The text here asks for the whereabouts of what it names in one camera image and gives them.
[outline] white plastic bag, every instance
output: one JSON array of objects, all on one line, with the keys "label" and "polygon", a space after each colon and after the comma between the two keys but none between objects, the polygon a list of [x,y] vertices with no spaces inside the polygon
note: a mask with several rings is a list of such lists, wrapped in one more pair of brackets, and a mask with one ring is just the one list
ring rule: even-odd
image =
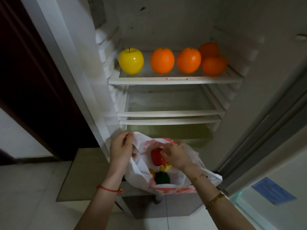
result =
[{"label": "white plastic bag", "polygon": [[[155,172],[159,172],[159,166],[155,166],[152,163],[150,152],[151,150],[161,147],[165,143],[174,143],[170,139],[152,139],[140,132],[134,132],[133,145],[136,147],[137,158],[130,158],[128,163],[125,179],[130,185],[148,191],[152,193],[158,193],[160,195],[173,194],[173,193],[194,193],[196,192],[194,186],[184,173],[180,170],[172,167],[167,170],[170,177],[171,184],[157,185],[154,181],[149,169],[153,169]],[[198,153],[195,152],[190,146],[182,143],[183,149],[187,155],[191,158],[192,162],[199,165],[204,173],[208,176],[208,179],[215,185],[219,185],[222,182],[222,176],[214,174],[206,169],[202,161],[200,160]]]}]

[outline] red string bracelet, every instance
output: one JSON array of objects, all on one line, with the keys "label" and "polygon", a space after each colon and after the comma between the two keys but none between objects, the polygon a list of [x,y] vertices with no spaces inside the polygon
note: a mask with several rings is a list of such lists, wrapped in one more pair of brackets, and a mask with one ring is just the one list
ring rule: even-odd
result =
[{"label": "red string bracelet", "polygon": [[119,188],[118,190],[113,190],[113,189],[104,188],[104,187],[101,186],[101,185],[98,185],[98,186],[96,187],[96,189],[98,189],[98,188],[104,189],[104,190],[106,190],[106,191],[114,192],[114,193],[122,193],[122,188]]}]

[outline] apple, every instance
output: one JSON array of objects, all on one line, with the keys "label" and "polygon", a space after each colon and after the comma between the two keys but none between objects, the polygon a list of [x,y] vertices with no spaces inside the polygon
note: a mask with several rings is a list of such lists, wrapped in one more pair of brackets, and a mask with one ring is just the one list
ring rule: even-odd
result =
[{"label": "apple", "polygon": [[118,62],[125,73],[135,75],[142,70],[144,57],[141,51],[135,48],[128,48],[121,51]]}]

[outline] blue sticker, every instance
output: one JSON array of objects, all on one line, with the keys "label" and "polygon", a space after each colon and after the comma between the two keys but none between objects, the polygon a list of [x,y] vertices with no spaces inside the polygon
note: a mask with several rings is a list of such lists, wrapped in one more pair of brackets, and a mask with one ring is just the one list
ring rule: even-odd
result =
[{"label": "blue sticker", "polygon": [[263,178],[251,187],[275,206],[297,199],[267,177]]}]

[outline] orange fruit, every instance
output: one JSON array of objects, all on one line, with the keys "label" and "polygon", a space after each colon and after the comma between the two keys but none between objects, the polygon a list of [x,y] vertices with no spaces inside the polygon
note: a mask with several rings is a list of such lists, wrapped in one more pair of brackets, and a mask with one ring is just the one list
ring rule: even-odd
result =
[{"label": "orange fruit", "polygon": [[206,57],[201,62],[201,69],[209,76],[217,76],[225,71],[227,60],[223,55]]},{"label": "orange fruit", "polygon": [[150,58],[150,66],[153,71],[159,74],[169,73],[175,64],[175,57],[168,48],[156,49]]},{"label": "orange fruit", "polygon": [[181,72],[193,73],[201,64],[201,54],[198,50],[188,47],[179,53],[176,64]]},{"label": "orange fruit", "polygon": [[203,61],[208,56],[217,56],[220,54],[220,48],[217,43],[206,42],[203,43],[198,51],[201,53],[201,61]]}]

